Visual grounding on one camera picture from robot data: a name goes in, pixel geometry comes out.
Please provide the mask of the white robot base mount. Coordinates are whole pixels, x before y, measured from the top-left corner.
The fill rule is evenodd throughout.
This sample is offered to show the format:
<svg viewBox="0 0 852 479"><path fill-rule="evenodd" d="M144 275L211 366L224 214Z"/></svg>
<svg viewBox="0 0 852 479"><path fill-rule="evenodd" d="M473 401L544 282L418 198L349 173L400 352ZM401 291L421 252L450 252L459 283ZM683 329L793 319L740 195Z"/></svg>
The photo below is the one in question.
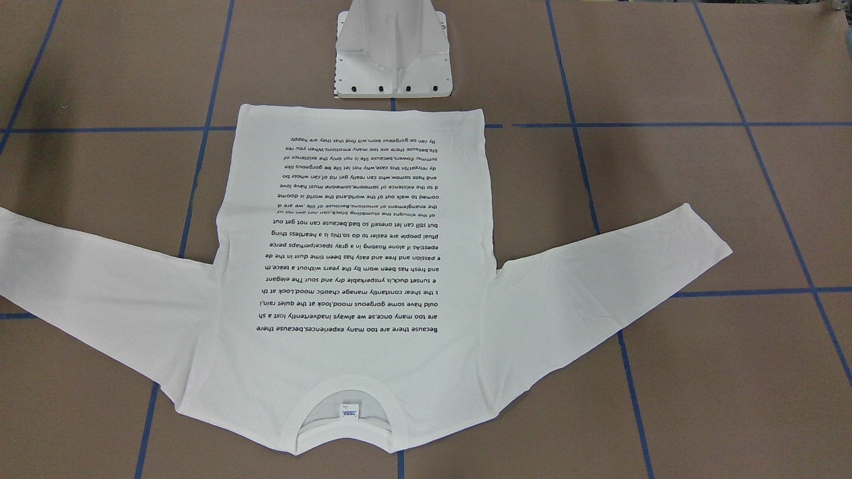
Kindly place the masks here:
<svg viewBox="0 0 852 479"><path fill-rule="evenodd" d="M445 25L445 14L430 1L354 1L337 16L335 96L451 95Z"/></svg>

